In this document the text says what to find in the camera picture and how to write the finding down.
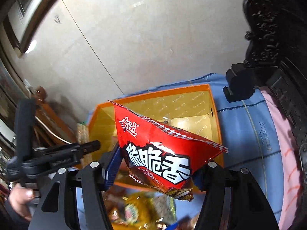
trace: pink fabric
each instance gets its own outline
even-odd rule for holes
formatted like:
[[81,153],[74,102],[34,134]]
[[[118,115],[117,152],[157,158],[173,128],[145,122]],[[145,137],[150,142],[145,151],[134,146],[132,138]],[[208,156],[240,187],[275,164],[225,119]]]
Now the pink fabric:
[[273,97],[271,97],[268,88],[262,88],[261,93],[271,113],[281,151],[284,170],[284,197],[278,225],[280,230],[287,230],[293,222],[297,209],[297,197],[301,192],[299,181],[300,171],[298,170],[298,165],[300,164],[297,164],[294,155],[296,143],[288,119],[277,109],[277,103],[274,101]]

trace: orange box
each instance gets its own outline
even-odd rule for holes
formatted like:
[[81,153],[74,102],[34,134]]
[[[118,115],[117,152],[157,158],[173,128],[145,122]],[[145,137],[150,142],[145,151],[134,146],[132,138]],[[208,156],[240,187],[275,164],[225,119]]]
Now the orange box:
[[[140,94],[117,99],[115,102],[143,116],[160,122],[167,121],[169,125],[222,144],[217,112],[208,84]],[[97,161],[102,153],[112,150],[117,142],[114,107],[110,102],[96,107],[88,129],[90,141],[101,142],[100,150],[92,153],[92,161]],[[221,166],[224,165],[222,154],[214,160]],[[124,170],[119,172],[115,184],[152,191],[125,175]]]

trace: chip bag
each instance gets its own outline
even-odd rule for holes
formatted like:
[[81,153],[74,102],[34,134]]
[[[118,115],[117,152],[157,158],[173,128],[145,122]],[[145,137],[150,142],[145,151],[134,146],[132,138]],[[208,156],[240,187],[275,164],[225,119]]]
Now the chip bag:
[[118,142],[130,176],[175,199],[192,201],[193,173],[228,149],[112,103]]

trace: blue cloth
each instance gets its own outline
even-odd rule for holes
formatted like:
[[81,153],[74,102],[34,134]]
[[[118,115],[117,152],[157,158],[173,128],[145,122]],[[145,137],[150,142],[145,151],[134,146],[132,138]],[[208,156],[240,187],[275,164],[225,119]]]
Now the blue cloth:
[[[248,168],[267,196],[277,222],[283,201],[283,169],[276,129],[260,90],[244,101],[229,103],[223,93],[227,81],[223,75],[210,73],[194,80],[149,88],[128,96],[190,85],[209,84],[218,113],[223,145],[229,148],[224,154],[225,167],[239,170]],[[201,209],[204,195],[197,195],[192,203],[176,201],[178,219],[188,213],[194,217]]]

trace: snack packaging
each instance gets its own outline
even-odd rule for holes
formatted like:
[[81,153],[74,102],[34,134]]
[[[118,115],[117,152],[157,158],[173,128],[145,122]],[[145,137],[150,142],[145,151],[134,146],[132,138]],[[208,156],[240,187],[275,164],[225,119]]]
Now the snack packaging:
[[[79,144],[88,143],[90,141],[87,125],[82,124],[82,123],[77,123],[77,141]],[[80,160],[81,167],[79,167],[78,165],[76,167],[84,168],[86,165],[90,164],[92,161],[93,161],[92,153],[86,154]]]
[[152,198],[145,193],[133,193],[123,197],[124,204],[117,203],[108,211],[112,223],[133,226],[137,229],[156,230],[159,216],[156,213]]
[[172,225],[177,221],[174,198],[161,194],[160,196],[154,196],[151,202],[157,212],[158,222]]
[[179,200],[193,199],[191,176],[228,149],[114,103],[119,146],[130,176]]
[[104,205],[108,214],[114,208],[125,208],[125,190],[117,190],[114,187],[109,188],[107,191],[101,192]]

